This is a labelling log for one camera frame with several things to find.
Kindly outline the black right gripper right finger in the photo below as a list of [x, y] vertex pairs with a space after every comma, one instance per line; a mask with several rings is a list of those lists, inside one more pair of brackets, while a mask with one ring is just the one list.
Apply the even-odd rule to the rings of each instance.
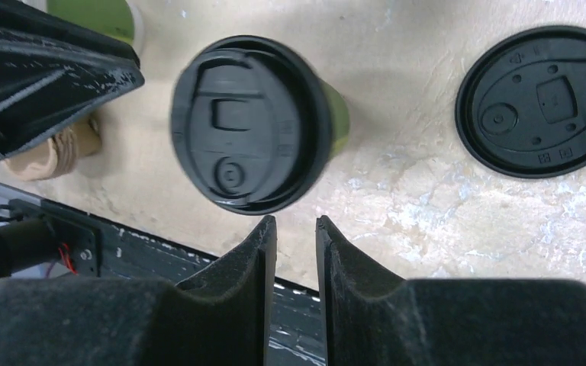
[[586, 285], [405, 279], [316, 222], [329, 365], [586, 365]]

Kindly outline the single green paper cup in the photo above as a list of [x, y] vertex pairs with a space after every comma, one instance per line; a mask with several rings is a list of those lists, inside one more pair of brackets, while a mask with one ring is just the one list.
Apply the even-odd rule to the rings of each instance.
[[343, 150], [349, 139], [349, 110], [343, 96], [334, 87], [326, 83], [324, 80], [321, 81], [321, 85], [331, 114], [333, 137], [330, 159], [332, 159]]

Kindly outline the black cup lid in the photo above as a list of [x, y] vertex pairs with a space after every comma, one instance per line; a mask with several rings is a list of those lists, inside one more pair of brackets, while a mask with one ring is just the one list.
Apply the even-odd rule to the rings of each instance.
[[455, 122], [468, 152], [501, 174], [586, 166], [586, 28], [535, 27], [497, 43], [463, 79]]
[[314, 70], [283, 43], [251, 35], [218, 40], [182, 71], [170, 132], [192, 184], [245, 216], [273, 214], [305, 195], [337, 139]]

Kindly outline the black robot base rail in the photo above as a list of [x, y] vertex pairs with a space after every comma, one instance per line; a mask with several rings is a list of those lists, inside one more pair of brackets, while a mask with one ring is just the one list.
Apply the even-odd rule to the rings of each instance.
[[[57, 215], [93, 228], [97, 236], [98, 277], [164, 278], [179, 282], [202, 270], [216, 256], [182, 246], [132, 226], [99, 217], [0, 183], [0, 204], [22, 211]], [[268, 365], [323, 365], [320, 298], [316, 290], [275, 279]]]

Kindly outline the white paper cup stack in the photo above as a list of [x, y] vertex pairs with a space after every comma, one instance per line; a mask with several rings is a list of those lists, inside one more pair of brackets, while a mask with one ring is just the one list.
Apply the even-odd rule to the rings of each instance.
[[123, 41], [140, 55], [145, 27], [139, 8], [126, 0], [22, 0], [22, 3], [81, 27]]

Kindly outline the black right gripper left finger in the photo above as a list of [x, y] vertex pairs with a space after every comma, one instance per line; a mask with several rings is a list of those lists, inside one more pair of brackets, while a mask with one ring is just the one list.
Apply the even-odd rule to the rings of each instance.
[[0, 365], [262, 365], [277, 229], [177, 284], [151, 278], [0, 279]]

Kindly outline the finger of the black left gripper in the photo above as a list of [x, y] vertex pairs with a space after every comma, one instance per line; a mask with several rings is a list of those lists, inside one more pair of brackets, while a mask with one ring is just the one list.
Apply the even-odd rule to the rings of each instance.
[[131, 45], [0, 1], [0, 161], [144, 82]]

